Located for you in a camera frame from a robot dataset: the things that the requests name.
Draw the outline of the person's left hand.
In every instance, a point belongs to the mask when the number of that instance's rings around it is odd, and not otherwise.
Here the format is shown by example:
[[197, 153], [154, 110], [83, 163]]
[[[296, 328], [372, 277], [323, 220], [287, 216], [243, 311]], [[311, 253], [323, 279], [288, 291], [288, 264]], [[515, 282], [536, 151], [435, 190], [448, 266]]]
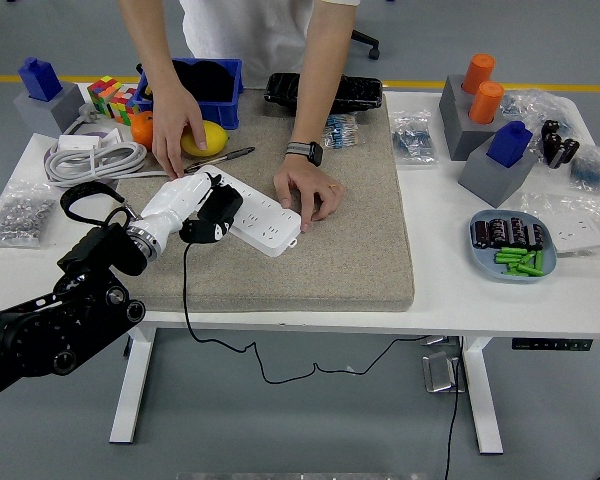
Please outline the person's left hand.
[[291, 191], [299, 192], [302, 233], [306, 233], [313, 222], [336, 212], [345, 195], [342, 183], [296, 154], [285, 156], [274, 175], [274, 187], [283, 208], [291, 207]]

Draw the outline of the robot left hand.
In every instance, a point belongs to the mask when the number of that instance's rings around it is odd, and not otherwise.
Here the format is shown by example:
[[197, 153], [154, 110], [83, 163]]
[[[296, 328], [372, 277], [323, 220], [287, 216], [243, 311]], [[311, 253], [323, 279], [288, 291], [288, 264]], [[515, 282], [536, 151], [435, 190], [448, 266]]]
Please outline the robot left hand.
[[168, 237], [178, 232], [183, 222], [199, 210], [205, 197], [222, 179], [221, 174], [203, 171], [165, 183], [140, 213], [141, 218], [129, 227], [147, 233], [164, 251]]

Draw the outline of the person's right hand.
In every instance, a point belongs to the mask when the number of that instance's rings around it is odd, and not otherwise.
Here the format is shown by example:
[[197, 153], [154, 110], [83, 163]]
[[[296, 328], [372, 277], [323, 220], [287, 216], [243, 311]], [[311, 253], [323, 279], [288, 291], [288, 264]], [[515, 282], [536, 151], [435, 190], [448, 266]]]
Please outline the person's right hand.
[[151, 80], [153, 91], [152, 153], [171, 178], [184, 176], [181, 139], [188, 130], [195, 146], [207, 149], [206, 132], [199, 105], [177, 78]]

